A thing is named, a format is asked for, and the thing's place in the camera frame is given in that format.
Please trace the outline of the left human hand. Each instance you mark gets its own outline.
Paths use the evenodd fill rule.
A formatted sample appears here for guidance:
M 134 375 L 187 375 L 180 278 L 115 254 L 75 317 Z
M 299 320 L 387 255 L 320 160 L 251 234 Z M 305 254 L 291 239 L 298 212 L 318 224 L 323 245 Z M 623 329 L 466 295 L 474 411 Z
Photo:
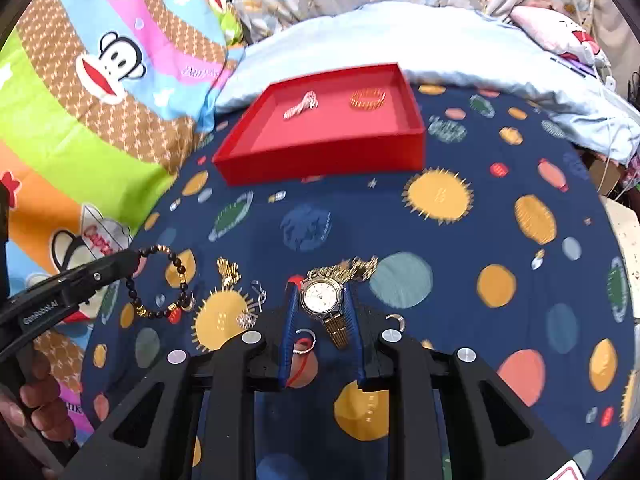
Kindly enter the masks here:
M 60 397 L 58 381 L 51 373 L 48 358 L 39 351 L 32 355 L 32 380 L 22 386 L 20 398 L 26 408 L 32 410 L 30 421 L 40 434 L 52 442 L 75 440 L 76 431 L 66 404 Z M 1 393 L 1 417 L 11 430 L 23 430 L 27 417 L 23 410 Z M 49 467 L 42 467 L 34 479 L 58 479 Z

